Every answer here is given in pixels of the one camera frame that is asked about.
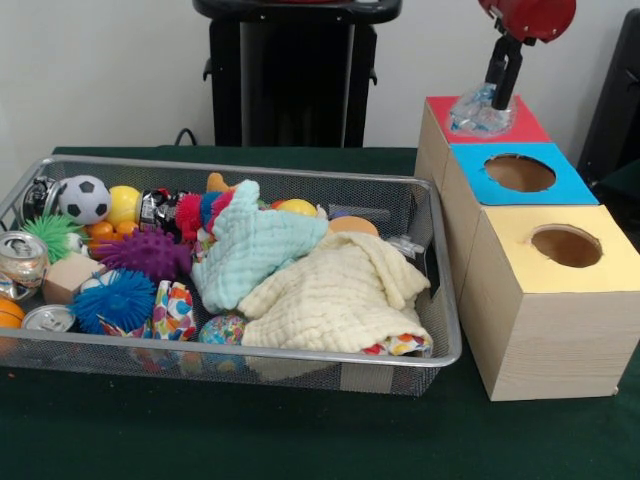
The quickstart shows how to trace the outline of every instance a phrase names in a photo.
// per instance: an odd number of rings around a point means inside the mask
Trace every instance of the table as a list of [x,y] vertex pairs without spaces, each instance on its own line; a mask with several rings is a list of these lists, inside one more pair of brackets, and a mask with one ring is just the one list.
[[[415,158],[368,149],[57,153],[394,174],[410,174]],[[421,398],[0,368],[0,468],[6,478],[69,480],[638,478],[640,355],[617,397],[518,403],[487,400],[466,344]]]

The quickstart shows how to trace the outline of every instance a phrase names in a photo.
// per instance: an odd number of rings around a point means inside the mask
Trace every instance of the wire mesh basket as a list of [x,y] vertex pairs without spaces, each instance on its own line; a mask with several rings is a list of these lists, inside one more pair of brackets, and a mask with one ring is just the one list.
[[[431,334],[431,357],[368,356],[209,345],[0,328],[0,365],[213,382],[281,385],[342,391],[418,396],[442,367],[460,356],[461,337],[437,192],[425,181],[407,177],[333,174],[127,159],[53,156],[34,164],[0,204],[3,228],[19,227],[24,193],[33,179],[55,180],[88,174],[110,187],[139,190],[164,187],[202,192],[208,173],[221,172],[230,185],[244,179],[260,184],[261,198],[304,198],[332,212],[347,212],[371,220],[382,238],[409,235],[425,248],[418,266],[431,281],[430,291],[416,302],[422,325]],[[192,284],[194,313],[201,328],[211,317],[202,308]],[[22,306],[42,305],[40,295]],[[286,377],[269,381],[248,368],[262,362]]]

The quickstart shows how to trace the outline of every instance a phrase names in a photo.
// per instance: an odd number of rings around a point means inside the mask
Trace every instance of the purple spiky ball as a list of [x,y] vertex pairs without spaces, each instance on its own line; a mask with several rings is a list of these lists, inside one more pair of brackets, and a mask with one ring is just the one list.
[[154,283],[176,280],[191,272],[191,252],[186,245],[176,245],[171,233],[161,230],[134,230],[120,242],[99,248],[102,263],[110,269],[126,268],[145,273]]

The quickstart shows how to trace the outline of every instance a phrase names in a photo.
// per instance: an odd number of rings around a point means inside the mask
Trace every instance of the wooden box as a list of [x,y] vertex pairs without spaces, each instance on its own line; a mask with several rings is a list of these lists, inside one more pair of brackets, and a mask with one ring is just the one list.
[[440,190],[456,300],[485,206],[598,205],[552,143],[452,145]]
[[449,111],[457,100],[458,97],[429,97],[422,117],[415,176],[433,181],[438,190],[444,182],[447,162],[452,157],[451,145],[551,142],[519,96],[515,100],[518,111],[516,122],[508,133],[486,139],[455,134],[449,129]]
[[58,260],[49,268],[42,287],[45,302],[70,305],[84,282],[106,270],[101,263],[71,252],[67,258]]
[[640,337],[640,256],[605,207],[487,207],[460,299],[491,400],[614,394]]

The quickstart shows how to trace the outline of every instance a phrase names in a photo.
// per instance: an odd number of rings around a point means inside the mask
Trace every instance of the muslin blanket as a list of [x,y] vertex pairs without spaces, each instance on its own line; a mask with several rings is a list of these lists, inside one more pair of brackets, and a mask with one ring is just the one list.
[[218,218],[216,243],[191,277],[211,313],[231,310],[279,268],[309,253],[327,232],[326,220],[277,210],[261,211],[260,188],[245,180]]
[[[357,353],[403,334],[430,342],[414,310],[418,293],[428,286],[387,242],[365,233],[329,235],[240,302],[251,320],[242,344]],[[257,359],[254,368],[260,364]],[[277,371],[269,370],[275,379]]]

